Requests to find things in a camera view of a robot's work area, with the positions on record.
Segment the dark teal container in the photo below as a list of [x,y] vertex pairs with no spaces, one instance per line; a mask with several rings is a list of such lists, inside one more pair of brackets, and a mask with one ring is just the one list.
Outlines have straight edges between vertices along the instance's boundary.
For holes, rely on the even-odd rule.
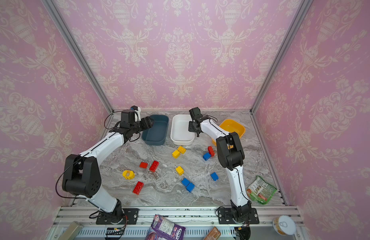
[[166,141],[169,127],[169,117],[166,115],[150,115],[154,120],[153,126],[143,131],[142,140],[151,146],[161,146]]

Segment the white container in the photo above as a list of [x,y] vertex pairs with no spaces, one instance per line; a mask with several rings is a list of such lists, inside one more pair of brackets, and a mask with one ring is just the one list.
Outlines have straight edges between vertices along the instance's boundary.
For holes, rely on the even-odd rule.
[[177,146],[189,146],[195,139],[195,133],[188,130],[191,122],[189,114],[175,115],[172,121],[171,140]]

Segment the yellow container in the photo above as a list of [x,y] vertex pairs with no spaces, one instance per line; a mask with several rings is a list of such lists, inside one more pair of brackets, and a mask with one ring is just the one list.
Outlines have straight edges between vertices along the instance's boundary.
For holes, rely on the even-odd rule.
[[[215,125],[216,126],[216,122],[214,121],[214,120],[209,120],[209,122],[211,122],[213,125]],[[245,134],[245,132],[246,132],[246,128],[242,125],[242,124],[240,124],[240,123],[238,123],[238,122],[236,122],[236,121],[234,121],[234,120],[232,120],[232,119],[226,119],[226,120],[224,120],[220,125],[219,125],[219,127],[222,129],[222,130],[224,130],[224,131],[226,131],[226,132],[229,132],[229,133],[231,133],[231,132],[236,132],[238,135],[239,135],[239,138],[242,138],[242,136]],[[216,134],[218,134],[218,135],[220,135],[221,133],[220,133],[220,131],[219,130],[217,130],[215,127],[213,127],[213,129],[216,131]],[[215,139],[216,138],[214,138],[213,140],[212,140],[212,142],[213,142],[213,144],[216,146],[216,142],[215,142]]]

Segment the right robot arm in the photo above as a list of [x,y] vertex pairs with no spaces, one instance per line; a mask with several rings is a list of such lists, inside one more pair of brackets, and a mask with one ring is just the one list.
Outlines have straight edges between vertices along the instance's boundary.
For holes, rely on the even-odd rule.
[[251,201],[246,193],[243,179],[244,150],[238,133],[223,130],[208,115],[203,115],[198,107],[189,110],[191,121],[188,131],[207,134],[216,142],[218,161],[225,168],[231,189],[231,212],[233,219],[242,223],[249,219]]

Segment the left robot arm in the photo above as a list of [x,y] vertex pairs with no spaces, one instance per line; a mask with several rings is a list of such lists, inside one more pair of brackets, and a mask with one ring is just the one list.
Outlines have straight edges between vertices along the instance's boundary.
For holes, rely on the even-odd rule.
[[121,112],[121,119],[106,136],[94,146],[78,155],[66,158],[64,171],[59,177],[62,189],[72,198],[84,199],[98,209],[97,224],[128,223],[128,216],[120,200],[110,195],[102,186],[100,165],[117,148],[153,127],[154,119],[141,117],[141,109],[132,106]]

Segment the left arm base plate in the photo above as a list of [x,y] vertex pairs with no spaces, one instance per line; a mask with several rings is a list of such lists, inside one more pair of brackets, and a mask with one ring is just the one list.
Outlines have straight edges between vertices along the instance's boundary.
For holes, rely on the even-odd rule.
[[124,213],[121,216],[116,217],[111,213],[105,213],[100,211],[97,217],[97,225],[135,225],[139,216],[138,208],[126,208],[123,209]]

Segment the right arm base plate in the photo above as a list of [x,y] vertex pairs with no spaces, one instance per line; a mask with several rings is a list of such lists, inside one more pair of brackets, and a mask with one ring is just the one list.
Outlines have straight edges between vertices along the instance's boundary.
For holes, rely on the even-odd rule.
[[239,216],[237,213],[232,212],[232,208],[218,208],[216,210],[218,222],[221,225],[228,224],[249,224],[258,225],[260,224],[259,215],[257,209],[252,208],[249,212]]

